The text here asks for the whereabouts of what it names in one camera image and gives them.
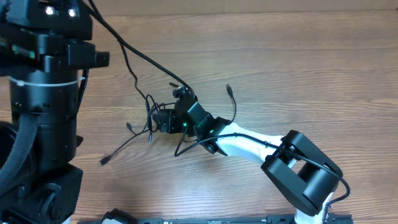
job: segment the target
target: beige wall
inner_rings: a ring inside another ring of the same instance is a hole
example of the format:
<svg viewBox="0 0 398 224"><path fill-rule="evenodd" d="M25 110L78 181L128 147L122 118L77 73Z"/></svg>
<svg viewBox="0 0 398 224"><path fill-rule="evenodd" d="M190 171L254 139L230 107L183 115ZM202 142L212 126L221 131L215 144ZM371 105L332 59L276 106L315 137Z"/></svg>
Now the beige wall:
<svg viewBox="0 0 398 224"><path fill-rule="evenodd" d="M103 15L395 10L398 0L94 0Z"/></svg>

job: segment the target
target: wooden table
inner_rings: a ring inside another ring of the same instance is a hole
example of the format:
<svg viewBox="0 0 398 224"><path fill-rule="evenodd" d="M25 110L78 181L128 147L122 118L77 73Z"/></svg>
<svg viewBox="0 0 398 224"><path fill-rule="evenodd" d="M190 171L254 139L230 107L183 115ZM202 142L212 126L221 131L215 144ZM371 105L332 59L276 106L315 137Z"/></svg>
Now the wooden table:
<svg viewBox="0 0 398 224"><path fill-rule="evenodd" d="M188 82L203 107L264 134L306 134L343 170L352 194L331 212L356 223L397 223L398 12L308 12L107 17L137 49ZM255 217L295 209L256 164L201 147L174 158L180 135L135 139L109 164L99 160L143 127L118 43L95 24L108 68L92 70L78 116L85 141L72 164L85 172L74 220L117 207L136 217ZM139 88L173 102L173 80L129 53ZM1 119L10 120L7 79ZM345 192L342 185L335 195Z"/></svg>

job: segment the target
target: white ring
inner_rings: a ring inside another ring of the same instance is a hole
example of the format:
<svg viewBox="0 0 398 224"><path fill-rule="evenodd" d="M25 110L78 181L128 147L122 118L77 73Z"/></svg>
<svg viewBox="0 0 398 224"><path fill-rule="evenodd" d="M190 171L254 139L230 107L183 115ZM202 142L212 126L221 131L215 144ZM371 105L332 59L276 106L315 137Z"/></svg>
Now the white ring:
<svg viewBox="0 0 398 224"><path fill-rule="evenodd" d="M68 83L57 83L57 84L44 84L44 83L30 83L22 80L17 80L15 78L9 77L10 81L17 83L18 86L30 85L30 86L40 86L40 87L59 87L73 85L79 82L79 80L68 82Z"/></svg>

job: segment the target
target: table surface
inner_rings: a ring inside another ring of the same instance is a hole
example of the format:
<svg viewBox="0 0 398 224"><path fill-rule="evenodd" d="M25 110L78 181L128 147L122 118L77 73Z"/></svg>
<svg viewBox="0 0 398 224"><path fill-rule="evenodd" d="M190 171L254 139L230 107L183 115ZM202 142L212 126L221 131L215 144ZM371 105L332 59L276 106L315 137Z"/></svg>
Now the table surface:
<svg viewBox="0 0 398 224"><path fill-rule="evenodd" d="M343 170L351 196L331 212L356 223L397 223L398 12L305 12L106 17L125 40L188 82L201 105L251 131L308 136ZM257 164L196 147L175 158L179 134L147 134L109 164L99 160L142 129L144 100L118 43L95 23L108 68L92 70L78 115L84 136L72 164L84 170L73 219L120 208L136 217L258 217L294 213ZM173 102L173 80L129 53L139 88ZM9 100L7 78L0 100ZM0 118L10 120L9 105ZM345 189L340 185L335 195Z"/></svg>

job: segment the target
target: wooden tabletop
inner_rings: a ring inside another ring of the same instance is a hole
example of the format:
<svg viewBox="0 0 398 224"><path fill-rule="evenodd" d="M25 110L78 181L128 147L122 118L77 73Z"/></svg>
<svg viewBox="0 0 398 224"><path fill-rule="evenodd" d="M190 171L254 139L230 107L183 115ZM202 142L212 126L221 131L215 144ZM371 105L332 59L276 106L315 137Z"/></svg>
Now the wooden tabletop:
<svg viewBox="0 0 398 224"><path fill-rule="evenodd" d="M397 11L106 20L189 83L214 117L233 115L228 83L241 127L270 135L303 132L351 186L351 196L331 212L352 214L356 223L398 223ZM139 136L100 167L102 157L132 136L126 122L142 129L146 111L114 37L96 23L93 42L111 52L111 65L91 71L78 115L85 140L72 164L85 174L74 220L113 208L162 218L295 212L257 164L202 147L175 158L179 134L155 133L151 145L147 134ZM139 88L158 103L173 102L168 83L174 81L129 56ZM7 79L0 84L0 118L10 120ZM335 195L344 192L340 184Z"/></svg>

